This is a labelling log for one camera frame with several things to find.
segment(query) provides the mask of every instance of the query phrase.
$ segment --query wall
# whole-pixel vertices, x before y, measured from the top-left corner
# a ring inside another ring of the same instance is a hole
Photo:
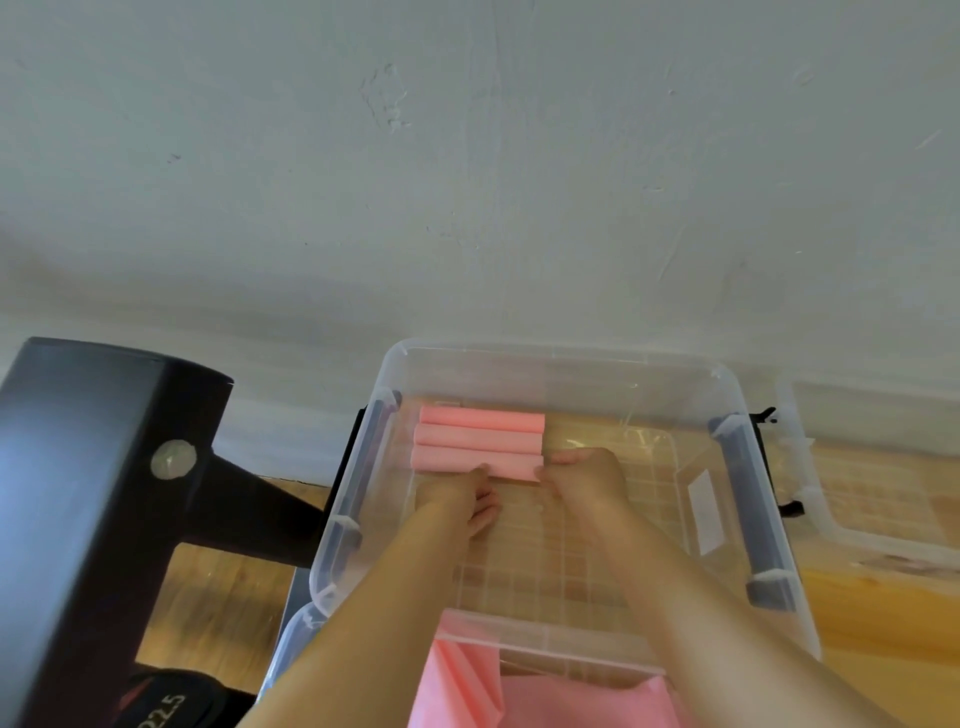
[[[960,376],[958,48],[948,2],[7,0],[0,360],[199,359],[313,479],[408,336]]]

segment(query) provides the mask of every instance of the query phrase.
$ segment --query person's left arm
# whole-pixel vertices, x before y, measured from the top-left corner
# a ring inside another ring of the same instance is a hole
[[[414,514],[238,728],[405,726],[453,569],[499,512],[484,470],[422,483]]]

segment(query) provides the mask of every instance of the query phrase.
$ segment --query hand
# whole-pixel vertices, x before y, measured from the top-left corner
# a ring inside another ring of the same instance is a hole
[[[434,504],[449,518],[465,522],[469,539],[496,521],[503,508],[484,466],[463,475],[441,475],[422,482],[417,488],[417,509]]]
[[[554,452],[550,464],[537,469],[537,477],[564,499],[584,526],[591,526],[604,507],[630,507],[623,470],[605,448]]]

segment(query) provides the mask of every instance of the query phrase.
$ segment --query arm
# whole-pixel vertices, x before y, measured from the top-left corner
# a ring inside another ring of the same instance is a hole
[[[900,726],[640,516],[609,450],[566,450],[552,463],[541,482],[562,495],[603,553],[685,705],[705,726]]]
[[[413,516],[240,728],[405,726],[453,569],[499,511],[483,470],[421,484]]]

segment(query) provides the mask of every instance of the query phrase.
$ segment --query transparent storage bin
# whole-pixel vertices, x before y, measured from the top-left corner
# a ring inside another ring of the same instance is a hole
[[[819,641],[735,376],[642,352],[406,341],[386,355],[310,573],[332,614],[409,516],[425,403],[546,413],[544,450],[605,447],[634,507],[735,595],[819,657]],[[495,480],[504,508],[470,543],[440,636],[514,654],[661,671],[575,518],[536,484]]]
[[[782,376],[777,480],[820,534],[899,559],[960,569],[960,399],[894,380]]]
[[[276,642],[274,657],[267,668],[267,675],[263,678],[263,685],[256,699],[263,697],[263,693],[274,686],[280,675],[289,669],[303,649],[317,636],[320,628],[326,624],[326,617],[321,614],[317,605],[307,602],[293,615],[287,626],[283,628],[280,639]]]

